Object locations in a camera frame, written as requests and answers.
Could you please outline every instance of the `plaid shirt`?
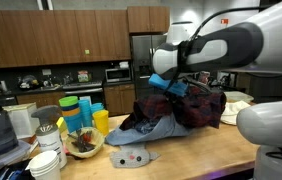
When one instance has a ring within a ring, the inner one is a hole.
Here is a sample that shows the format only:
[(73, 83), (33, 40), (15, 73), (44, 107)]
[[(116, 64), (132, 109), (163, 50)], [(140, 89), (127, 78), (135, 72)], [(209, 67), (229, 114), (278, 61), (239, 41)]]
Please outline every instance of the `plaid shirt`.
[(134, 127), (136, 122), (144, 119), (160, 120), (162, 116), (172, 112), (178, 123), (197, 128), (210, 125), (219, 128), (220, 118), (225, 109), (226, 96), (224, 93), (200, 94), (198, 87), (189, 87), (185, 97), (178, 97), (173, 103), (163, 95), (151, 95), (134, 102), (134, 112), (124, 120), (120, 129)]

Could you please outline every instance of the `microwave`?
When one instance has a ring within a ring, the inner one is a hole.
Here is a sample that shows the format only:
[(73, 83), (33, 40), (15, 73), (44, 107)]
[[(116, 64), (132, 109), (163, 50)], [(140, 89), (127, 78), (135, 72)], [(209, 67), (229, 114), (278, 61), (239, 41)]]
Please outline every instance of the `microwave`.
[(108, 83), (130, 81), (132, 79), (130, 68), (106, 69), (105, 78)]

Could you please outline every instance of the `refrigerator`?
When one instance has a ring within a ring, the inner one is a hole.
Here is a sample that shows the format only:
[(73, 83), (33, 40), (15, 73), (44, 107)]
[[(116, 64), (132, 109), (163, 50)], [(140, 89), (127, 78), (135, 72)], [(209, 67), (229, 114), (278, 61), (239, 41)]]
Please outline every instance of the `refrigerator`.
[(162, 43), (166, 42), (166, 35), (143, 35), (131, 36), (133, 72), (136, 89), (136, 97), (144, 98), (151, 94), (157, 94), (161, 91), (148, 81), (153, 72), (152, 57), (155, 50)]

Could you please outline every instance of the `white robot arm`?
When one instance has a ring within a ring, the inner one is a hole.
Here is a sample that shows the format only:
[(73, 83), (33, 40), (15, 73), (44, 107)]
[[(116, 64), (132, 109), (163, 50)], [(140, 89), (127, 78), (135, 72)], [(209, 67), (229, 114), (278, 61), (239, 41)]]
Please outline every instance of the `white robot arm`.
[[(178, 73), (213, 70), (282, 74), (282, 2), (240, 24), (179, 45), (162, 44), (153, 69), (172, 80)], [(256, 179), (282, 179), (282, 102), (240, 111), (237, 125), (247, 140), (261, 145)], [(277, 158), (270, 156), (273, 151)]]

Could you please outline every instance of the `wooden countertop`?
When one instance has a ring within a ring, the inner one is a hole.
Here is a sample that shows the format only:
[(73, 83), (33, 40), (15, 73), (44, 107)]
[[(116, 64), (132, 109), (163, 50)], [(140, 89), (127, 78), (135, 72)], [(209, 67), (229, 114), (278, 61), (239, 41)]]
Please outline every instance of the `wooden countertop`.
[[(127, 117), (109, 118), (110, 129)], [(258, 146), (245, 140), (236, 126), (204, 127), (187, 137), (171, 137), (146, 143), (161, 156), (135, 168), (114, 168), (109, 153), (119, 147), (105, 144), (98, 154), (84, 160), (67, 157), (62, 179), (213, 179), (254, 167)]]

